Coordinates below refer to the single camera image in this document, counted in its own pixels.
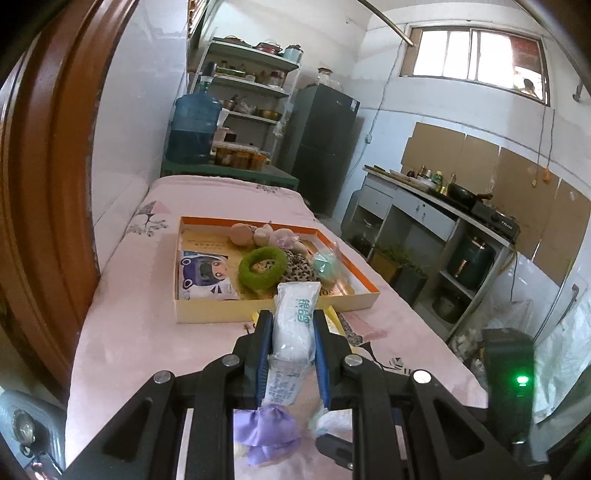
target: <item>green scrunchie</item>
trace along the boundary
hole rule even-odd
[[[263,260],[273,260],[274,265],[262,273],[255,273],[251,267]],[[287,255],[277,247],[262,247],[244,255],[238,267],[238,278],[248,288],[266,290],[277,285],[287,269]]]

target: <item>bowl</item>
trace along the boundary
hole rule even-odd
[[[273,120],[278,122],[281,119],[281,114],[273,110],[265,110],[260,108],[258,111],[259,116],[266,118],[267,120]]]

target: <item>black metal bracket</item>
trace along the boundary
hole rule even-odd
[[[156,373],[72,462],[64,479],[174,479],[188,408],[194,410],[185,477],[233,479],[233,409],[261,405],[272,328],[272,314],[263,310],[255,333],[240,337],[232,354],[181,377]]]
[[[418,480],[527,478],[476,419],[474,414],[483,419],[482,412],[468,411],[429,372],[417,370],[406,377],[352,354],[342,337],[329,332],[319,310],[314,313],[314,331],[324,406],[353,408],[352,461],[346,466],[352,468],[354,479],[402,480],[405,468]],[[398,450],[396,412],[402,418],[406,465]],[[348,459],[348,445],[335,437],[320,437],[317,446],[340,465]]]
[[[316,372],[329,410],[351,408],[353,442],[317,439],[320,453],[355,480],[525,479],[519,465],[483,426],[479,409],[463,407],[429,372],[385,372],[351,353],[314,312]],[[193,419],[185,478],[232,480],[233,410],[263,400],[272,345],[272,315],[262,311],[255,333],[200,371],[161,371],[115,414],[64,473],[64,479],[173,480],[188,408]],[[396,427],[402,428],[398,437]],[[404,442],[407,461],[401,459]]]

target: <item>kitchen counter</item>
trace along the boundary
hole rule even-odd
[[[444,201],[442,201],[442,200],[434,197],[433,195],[429,195],[428,193],[422,192],[421,190],[418,190],[418,189],[416,189],[414,187],[411,187],[410,185],[407,185],[407,184],[405,184],[405,183],[403,183],[401,181],[398,181],[398,180],[390,177],[389,175],[384,175],[382,173],[379,173],[379,172],[377,172],[376,170],[374,170],[372,168],[364,167],[363,170],[365,172],[367,172],[369,175],[372,175],[372,176],[377,177],[379,179],[382,179],[382,180],[391,182],[391,183],[397,185],[398,187],[407,190],[408,192],[412,193],[413,195],[416,195],[418,197],[421,197],[423,199],[426,199],[428,202],[437,205],[439,208],[443,208],[444,210],[447,210],[449,213],[451,213],[451,214],[453,214],[455,216],[458,216],[459,218],[467,221],[469,224],[475,226],[479,230],[482,230],[482,232],[484,232],[488,236],[493,237],[496,241],[498,241],[504,247],[508,247],[510,245],[509,240],[507,240],[506,238],[501,237],[496,232],[492,231],[490,228],[488,228],[487,226],[483,225],[482,223],[480,223],[475,218],[471,217],[470,215],[468,215],[465,212],[462,212],[461,210],[458,210],[458,209],[454,208],[449,203],[446,203],[446,202],[444,202]]]
[[[509,240],[453,205],[393,178],[385,171],[368,166],[364,170],[367,175],[359,197],[348,209],[352,213],[343,222],[343,239],[352,246],[354,243],[363,245],[364,256],[370,264],[374,261],[374,251],[402,248],[411,257],[412,264],[424,274],[423,278],[427,278],[422,287],[416,287],[420,291],[415,289],[413,295],[405,294],[407,301],[435,333],[449,341],[460,327],[466,326],[468,318],[507,264],[513,247]],[[482,268],[483,280],[474,290],[466,288],[447,270],[452,256],[465,244],[465,239],[473,237],[478,237],[494,250],[492,265]],[[386,269],[384,274],[392,275],[396,264],[387,261],[394,268]],[[398,288],[396,274],[384,280]],[[435,312],[433,303],[444,292],[457,296],[457,304],[462,306],[457,313],[461,313],[459,319],[457,316],[442,318]]]

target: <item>purple cloth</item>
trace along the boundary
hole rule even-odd
[[[234,442],[251,447],[248,463],[259,465],[285,455],[300,446],[296,420],[277,405],[258,410],[234,410]]]

